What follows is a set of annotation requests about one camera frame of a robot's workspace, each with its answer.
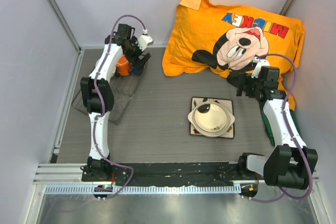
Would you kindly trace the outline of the blue mug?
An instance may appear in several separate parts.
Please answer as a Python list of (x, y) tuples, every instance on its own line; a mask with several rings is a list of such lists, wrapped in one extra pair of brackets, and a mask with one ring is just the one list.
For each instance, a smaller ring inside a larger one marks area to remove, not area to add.
[(139, 66), (139, 67), (132, 66), (129, 69), (129, 74), (140, 76), (143, 73), (143, 71), (144, 71), (144, 66)]

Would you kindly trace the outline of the black wire dish rack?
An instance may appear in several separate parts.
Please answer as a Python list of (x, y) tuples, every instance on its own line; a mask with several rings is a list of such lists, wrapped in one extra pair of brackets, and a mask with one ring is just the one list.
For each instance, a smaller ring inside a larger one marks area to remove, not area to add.
[[(142, 80), (142, 74), (140, 76), (129, 74), (128, 76), (116, 77), (115, 72), (109, 81), (109, 88), (106, 86), (106, 81), (101, 82), (100, 80), (97, 80), (97, 85), (101, 95), (106, 98), (111, 98), (114, 102), (111, 103), (110, 100), (107, 101), (105, 103), (105, 108), (111, 109), (109, 122), (118, 125)], [(71, 103), (72, 107), (85, 115), (87, 115), (91, 109), (101, 108), (100, 98), (94, 86), (95, 76), (96, 75), (93, 74), (92, 76), (81, 78), (80, 89)]]

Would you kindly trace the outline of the small cream plate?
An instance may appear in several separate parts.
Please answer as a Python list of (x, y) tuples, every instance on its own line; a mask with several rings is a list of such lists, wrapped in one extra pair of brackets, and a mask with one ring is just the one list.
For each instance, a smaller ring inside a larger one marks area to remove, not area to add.
[(207, 132), (220, 131), (226, 128), (229, 122), (226, 110), (217, 103), (200, 105), (194, 112), (194, 121)]

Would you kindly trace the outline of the large white oval dish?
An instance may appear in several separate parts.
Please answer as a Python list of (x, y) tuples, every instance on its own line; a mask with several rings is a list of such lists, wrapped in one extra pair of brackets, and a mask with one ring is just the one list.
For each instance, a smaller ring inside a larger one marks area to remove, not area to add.
[(195, 106), (195, 108), (188, 114), (187, 118), (189, 120), (189, 122), (194, 126), (194, 129), (196, 129), (201, 135), (203, 136), (207, 136), (207, 137), (220, 137), (222, 136), (223, 134), (225, 134), (229, 127), (232, 126), (235, 122), (235, 117), (233, 116), (232, 113), (230, 113), (226, 107), (224, 107), (223, 105), (217, 103), (219, 106), (221, 106), (222, 108), (224, 108), (226, 110), (226, 113), (227, 113), (227, 116), (228, 116), (228, 125), (226, 126), (226, 128), (220, 130), (220, 131), (217, 131), (217, 132), (207, 132), (207, 131), (204, 131), (202, 130), (200, 127), (197, 126), (197, 124), (195, 123), (194, 121), (194, 112), (195, 110), (200, 106), (200, 105), (203, 105), (203, 104), (206, 104), (206, 103), (216, 103), (216, 102), (212, 102), (212, 101), (206, 101), (206, 102), (202, 102), (200, 104), (198, 104), (197, 106)]

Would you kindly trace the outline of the square floral plate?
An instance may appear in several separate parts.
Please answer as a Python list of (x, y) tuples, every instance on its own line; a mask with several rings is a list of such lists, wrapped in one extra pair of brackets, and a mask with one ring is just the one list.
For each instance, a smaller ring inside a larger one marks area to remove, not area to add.
[[(226, 99), (218, 99), (218, 98), (202, 98), (202, 97), (192, 97), (191, 99), (191, 111), (197, 106), (198, 104), (206, 101), (212, 101), (219, 103), (226, 107), (226, 109), (234, 115), (233, 111), (233, 102), (231, 100), (226, 100)], [(196, 129), (194, 129), (194, 126), (190, 123), (190, 135), (195, 135), (195, 136), (203, 136), (201, 135)], [(220, 136), (221, 138), (226, 138), (226, 139), (233, 139), (235, 136), (235, 129), (234, 129), (234, 124), (229, 127), (228, 131)]]

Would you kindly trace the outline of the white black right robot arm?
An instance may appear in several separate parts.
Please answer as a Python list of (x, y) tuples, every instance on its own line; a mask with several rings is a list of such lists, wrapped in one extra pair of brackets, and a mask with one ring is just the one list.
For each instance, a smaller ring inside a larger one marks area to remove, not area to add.
[(260, 68), (258, 74), (240, 73), (237, 95), (246, 93), (259, 103), (274, 138), (275, 148), (269, 157), (243, 153), (237, 173), (242, 179), (260, 175), (269, 186), (305, 190), (312, 185), (312, 174), (318, 161), (317, 151), (308, 148), (291, 117), (286, 93), (278, 90), (279, 69)]

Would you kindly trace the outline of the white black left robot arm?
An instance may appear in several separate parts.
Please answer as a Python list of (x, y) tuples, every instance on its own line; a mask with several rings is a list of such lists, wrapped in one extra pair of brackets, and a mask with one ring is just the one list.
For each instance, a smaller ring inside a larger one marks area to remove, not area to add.
[(110, 80), (116, 74), (143, 72), (150, 58), (145, 49), (153, 44), (153, 39), (143, 28), (139, 37), (135, 29), (127, 24), (119, 24), (112, 34), (105, 38), (104, 50), (93, 71), (80, 80), (83, 106), (86, 108), (91, 126), (91, 147), (86, 165), (81, 167), (82, 181), (107, 181), (113, 172), (108, 147), (108, 124), (114, 106), (114, 95)]

